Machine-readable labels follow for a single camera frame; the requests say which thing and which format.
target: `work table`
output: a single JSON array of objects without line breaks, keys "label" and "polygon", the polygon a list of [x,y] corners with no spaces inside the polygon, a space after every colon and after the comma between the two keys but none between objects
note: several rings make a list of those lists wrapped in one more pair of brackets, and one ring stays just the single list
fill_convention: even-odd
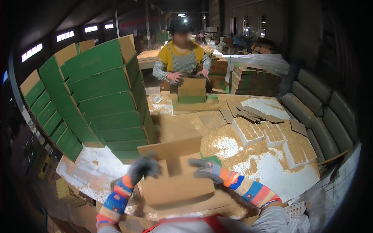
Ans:
[{"label": "work table", "polygon": [[[280,119],[288,120],[289,115],[276,98],[247,95],[217,94],[223,108],[227,99],[241,102],[243,106],[250,106]],[[217,155],[222,166],[228,170],[235,170],[240,174],[263,183],[274,190],[283,201],[293,199],[312,187],[319,181],[319,173],[316,161],[305,166],[289,170],[286,158],[282,150],[278,148],[264,149],[263,142],[243,147],[239,136],[232,125],[225,125],[209,131],[200,120],[199,116],[219,114],[218,111],[203,111],[189,114],[174,115],[171,95],[160,94],[163,99],[155,103],[152,99],[156,95],[149,95],[148,105],[153,123],[159,129],[158,124],[165,122],[188,119],[195,129],[203,136],[201,152],[204,157]],[[87,148],[84,147],[75,163],[63,156],[56,172],[69,184],[79,189],[84,194],[103,203],[111,193],[110,182],[123,176],[130,165],[122,164],[108,147]],[[233,195],[233,204],[213,210],[194,212],[178,215],[182,217],[205,217],[215,213],[221,213],[225,217],[241,219],[254,216],[258,210],[253,206],[244,206],[239,198]],[[127,214],[145,217],[157,221],[161,218],[171,217],[165,214],[148,214],[140,210],[140,206],[127,206]]]}]

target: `hat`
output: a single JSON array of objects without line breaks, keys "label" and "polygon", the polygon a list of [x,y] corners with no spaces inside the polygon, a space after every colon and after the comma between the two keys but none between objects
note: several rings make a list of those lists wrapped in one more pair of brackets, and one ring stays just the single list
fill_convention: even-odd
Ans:
[{"label": "hat", "polygon": [[186,33],[194,31],[194,28],[188,26],[188,22],[184,22],[180,19],[174,19],[171,21],[168,31]]}]

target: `worker in background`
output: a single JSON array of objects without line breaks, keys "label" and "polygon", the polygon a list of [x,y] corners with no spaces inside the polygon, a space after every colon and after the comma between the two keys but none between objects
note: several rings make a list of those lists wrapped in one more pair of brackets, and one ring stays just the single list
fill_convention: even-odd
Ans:
[{"label": "worker in background", "polygon": [[196,42],[199,45],[202,45],[202,44],[207,45],[205,35],[206,35],[205,31],[200,30],[199,34],[195,36],[194,42]]},{"label": "worker in background", "polygon": [[[201,46],[191,41],[193,28],[178,19],[171,22],[169,30],[172,40],[159,51],[153,76],[167,80],[170,88],[183,83],[182,72],[203,75],[208,79],[211,59],[204,55]],[[197,67],[202,67],[202,70],[194,74]]]},{"label": "worker in background", "polygon": [[[97,215],[97,233],[120,233],[118,227],[134,186],[145,176],[156,178],[160,173],[159,165],[153,157],[136,159],[128,173],[117,182],[113,192],[106,199]],[[224,218],[220,214],[205,218],[165,218],[144,232],[160,233],[233,233],[233,232],[289,232],[286,212],[277,194],[265,185],[246,178],[235,171],[228,171],[213,161],[189,159],[190,165],[200,166],[194,172],[196,178],[210,178],[214,183],[224,185],[235,191],[247,202],[261,210],[259,218],[252,226],[240,221]]]}]

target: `wooden stick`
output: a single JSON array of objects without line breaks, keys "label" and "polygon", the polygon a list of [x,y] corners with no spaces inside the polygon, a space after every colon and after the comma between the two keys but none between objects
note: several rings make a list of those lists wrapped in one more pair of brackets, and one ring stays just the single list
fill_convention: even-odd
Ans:
[{"label": "wooden stick", "polygon": [[323,162],[321,162],[321,163],[318,163],[317,165],[320,166],[320,165],[323,165],[323,164],[329,163],[330,161],[333,161],[333,160],[335,160],[335,159],[337,159],[337,158],[339,158],[339,157],[345,155],[345,154],[346,154],[347,152],[349,152],[350,150],[351,150],[351,148],[350,148],[350,149],[347,149],[345,152],[340,153],[340,154],[337,155],[336,157],[334,157],[334,158],[330,158],[330,159],[328,159],[328,160],[325,160],[325,161],[323,161]]}]

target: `yellow shirt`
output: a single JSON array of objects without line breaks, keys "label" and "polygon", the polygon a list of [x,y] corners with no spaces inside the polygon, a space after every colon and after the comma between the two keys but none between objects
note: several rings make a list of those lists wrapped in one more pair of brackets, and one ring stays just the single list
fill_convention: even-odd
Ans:
[{"label": "yellow shirt", "polygon": [[[170,49],[175,56],[187,56],[191,53],[191,50],[186,50],[184,54],[179,53],[176,50],[175,45],[173,44],[173,41],[168,42],[168,44],[170,45]],[[202,60],[203,60],[203,54],[204,54],[203,48],[201,48],[201,46],[199,46],[195,42],[193,42],[193,45],[194,45],[193,51],[194,51],[194,55],[197,60],[198,66],[201,66]],[[158,53],[158,58],[166,66],[167,72],[173,71],[171,51],[168,49],[168,46],[165,45]]]}]

